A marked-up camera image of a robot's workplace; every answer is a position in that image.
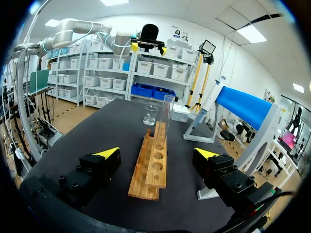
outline green panel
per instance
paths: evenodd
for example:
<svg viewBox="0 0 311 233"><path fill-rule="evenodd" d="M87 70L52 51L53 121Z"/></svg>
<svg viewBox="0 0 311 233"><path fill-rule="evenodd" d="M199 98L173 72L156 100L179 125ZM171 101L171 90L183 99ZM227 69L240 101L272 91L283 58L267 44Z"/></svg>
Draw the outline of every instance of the green panel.
<svg viewBox="0 0 311 233"><path fill-rule="evenodd" d="M40 91L48 87L48 76L49 76L49 69L41 70L38 72L33 72L30 75L30 87L29 92L30 94L36 93L36 91Z"/></svg>

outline ceiling light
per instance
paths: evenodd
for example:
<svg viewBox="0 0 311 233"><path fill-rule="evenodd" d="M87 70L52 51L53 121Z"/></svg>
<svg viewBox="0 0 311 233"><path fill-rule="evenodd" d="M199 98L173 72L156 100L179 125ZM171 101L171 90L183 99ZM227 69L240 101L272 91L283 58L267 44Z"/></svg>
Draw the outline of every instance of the ceiling light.
<svg viewBox="0 0 311 233"><path fill-rule="evenodd" d="M34 1L33 4L29 7L29 12L31 15L34 15L37 13L37 11L40 8L40 3L38 1Z"/></svg>
<svg viewBox="0 0 311 233"><path fill-rule="evenodd" d="M128 0L101 0L105 6L114 6L128 3Z"/></svg>
<svg viewBox="0 0 311 233"><path fill-rule="evenodd" d="M296 91L299 91L299 92L301 92L301 93L305 93L305 91L304 91L304 89L303 89L302 86L297 85L297 84L295 84L295 83L293 83L293 85L294 85L294 88L295 88Z"/></svg>
<svg viewBox="0 0 311 233"><path fill-rule="evenodd" d="M57 27L59 23L59 20L56 20L56 19L50 19L48 22L45 23L45 26L48 26L48 27Z"/></svg>
<svg viewBox="0 0 311 233"><path fill-rule="evenodd" d="M253 26L247 26L237 30L242 36L244 36L251 43L265 42L267 39Z"/></svg>

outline wooden test tube rack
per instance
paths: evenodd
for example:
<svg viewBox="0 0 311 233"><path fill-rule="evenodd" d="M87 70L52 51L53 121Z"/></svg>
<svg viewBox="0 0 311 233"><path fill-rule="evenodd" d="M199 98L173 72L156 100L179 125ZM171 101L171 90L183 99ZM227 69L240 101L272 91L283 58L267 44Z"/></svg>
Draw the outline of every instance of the wooden test tube rack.
<svg viewBox="0 0 311 233"><path fill-rule="evenodd" d="M150 129L147 131L136 162L128 195L147 200L158 200L159 189L166 187L166 162L167 140L163 133L164 143L161 148L156 148L155 140L159 132L165 130L165 124L157 122L155 135L150 137Z"/></svg>

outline wooden floor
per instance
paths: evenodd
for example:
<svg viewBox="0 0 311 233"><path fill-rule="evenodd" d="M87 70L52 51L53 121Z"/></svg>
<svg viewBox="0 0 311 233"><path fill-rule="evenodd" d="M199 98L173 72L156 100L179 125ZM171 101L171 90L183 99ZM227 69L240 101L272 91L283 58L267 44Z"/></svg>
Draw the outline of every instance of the wooden floor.
<svg viewBox="0 0 311 233"><path fill-rule="evenodd" d="M86 106L84 108L82 103L80 103L80 106L76 106L75 103L71 103L65 100L56 100L56 98L54 97L48 97L48 100L51 109L51 115L53 115L54 117L53 120L54 126L63 134L68 133L76 125L78 125L80 122L82 122L84 119L88 118L90 115L92 115L94 112L98 110L97 108L92 108L89 106ZM232 142L231 144L239 154L243 153L243 148L240 147L238 142ZM224 143L224 148L231 157L233 157L234 159L238 158L236 152L233 150L233 148L229 145L228 142ZM275 178L274 175L271 174L269 176L269 179L267 180L258 173L254 174L255 181L258 186L261 186L266 181L270 182L274 186L278 186L283 181L285 175L286 174L284 171L282 171L277 178ZM290 177L290 179L285 183L282 190L283 191L297 190L297 188L300 185L300 182L301 178L298 172L294 172L294 174ZM20 181L16 181L16 184L17 186L19 186ZM290 199L291 197L281 197L278 199L278 201L274 204L274 206L270 210L270 217L272 221L277 218L279 213L285 208Z"/></svg>

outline black tabletop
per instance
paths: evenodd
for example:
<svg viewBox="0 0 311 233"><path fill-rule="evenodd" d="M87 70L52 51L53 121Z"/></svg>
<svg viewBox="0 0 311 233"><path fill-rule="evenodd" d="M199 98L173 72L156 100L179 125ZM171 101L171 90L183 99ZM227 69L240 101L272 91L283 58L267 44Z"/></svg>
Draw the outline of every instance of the black tabletop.
<svg viewBox="0 0 311 233"><path fill-rule="evenodd" d="M193 149L214 153L225 150L218 139L214 144L183 139L188 123L171 121L168 131L167 187L160 190L158 201L142 200L127 195L144 135L144 105L114 100L85 119L61 138L34 166L27 177L42 174L57 182L79 164L79 157L114 147L121 149L122 164L110 184L101 188L83 212L112 225L140 230L188 230L213 232L224 226L233 210L220 198L198 200L196 192L205 187L192 166ZM193 132L209 136L206 124Z"/></svg>

